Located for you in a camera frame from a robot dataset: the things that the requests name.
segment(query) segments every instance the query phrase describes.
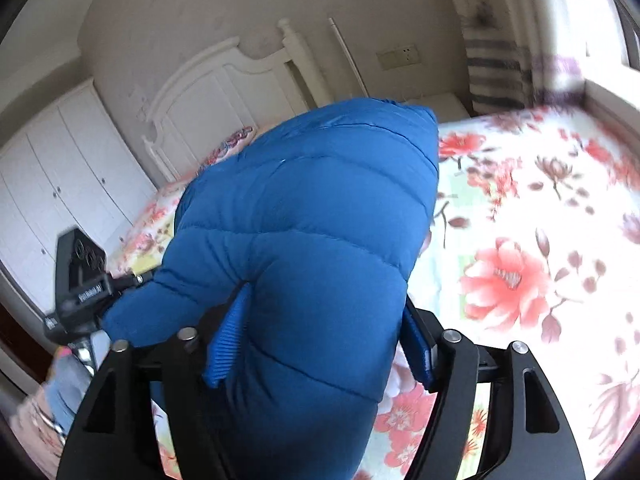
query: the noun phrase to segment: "white headboard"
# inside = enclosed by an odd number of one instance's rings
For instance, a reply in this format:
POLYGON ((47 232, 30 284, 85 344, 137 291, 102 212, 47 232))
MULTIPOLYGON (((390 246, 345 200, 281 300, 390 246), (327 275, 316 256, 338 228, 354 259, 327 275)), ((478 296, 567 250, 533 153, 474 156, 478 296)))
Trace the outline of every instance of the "white headboard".
POLYGON ((283 18, 284 48, 251 59, 229 38, 188 60, 162 86, 146 115, 158 136, 146 150, 169 182, 196 170, 244 126, 276 125, 333 102, 306 42, 283 18))

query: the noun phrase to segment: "power outlet panel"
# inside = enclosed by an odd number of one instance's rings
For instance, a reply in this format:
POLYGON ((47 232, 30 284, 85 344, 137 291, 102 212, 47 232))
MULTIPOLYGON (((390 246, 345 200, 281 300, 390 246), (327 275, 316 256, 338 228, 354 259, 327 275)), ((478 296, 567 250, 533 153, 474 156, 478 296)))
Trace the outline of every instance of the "power outlet panel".
POLYGON ((399 46, 393 50, 377 52, 378 62, 382 70, 391 70, 399 66, 407 66, 420 63, 420 53, 414 44, 399 46))

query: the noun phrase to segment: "wardrobe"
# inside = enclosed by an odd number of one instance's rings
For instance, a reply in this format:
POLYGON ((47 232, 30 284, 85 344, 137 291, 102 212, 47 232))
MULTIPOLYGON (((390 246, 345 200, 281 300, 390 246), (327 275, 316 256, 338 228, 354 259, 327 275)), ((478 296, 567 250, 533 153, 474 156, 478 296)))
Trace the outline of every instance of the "wardrobe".
POLYGON ((3 270, 33 306, 50 312, 58 235, 79 226, 109 254, 155 192, 86 81, 0 150, 3 270))

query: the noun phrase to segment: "blue jacket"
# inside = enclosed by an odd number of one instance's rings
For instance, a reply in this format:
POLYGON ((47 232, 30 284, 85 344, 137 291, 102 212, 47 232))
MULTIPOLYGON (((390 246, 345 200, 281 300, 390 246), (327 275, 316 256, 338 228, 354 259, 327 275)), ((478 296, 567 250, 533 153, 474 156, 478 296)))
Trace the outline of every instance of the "blue jacket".
POLYGON ((154 280, 107 312, 112 339, 161 342, 253 294, 226 378, 242 480, 349 480, 398 341, 438 181, 427 108, 374 99, 295 117, 188 187, 154 280))

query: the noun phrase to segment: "floral bedsheet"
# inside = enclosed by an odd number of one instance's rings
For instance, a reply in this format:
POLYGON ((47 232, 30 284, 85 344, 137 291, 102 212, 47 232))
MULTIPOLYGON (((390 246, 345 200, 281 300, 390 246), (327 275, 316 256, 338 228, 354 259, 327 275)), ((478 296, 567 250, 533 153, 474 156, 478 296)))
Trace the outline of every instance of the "floral bedsheet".
MULTIPOLYGON (((158 193, 114 272, 156 266, 187 181, 158 193)), ((431 232, 409 280, 418 308, 478 344, 523 340, 574 432, 588 479, 640 416, 640 165, 578 108, 538 108, 440 127, 431 232)), ((401 352, 358 480, 404 478, 435 396, 401 352)), ((479 385, 459 479, 475 474, 488 415, 479 385)), ((179 478, 166 414, 154 407, 166 472, 179 478)))

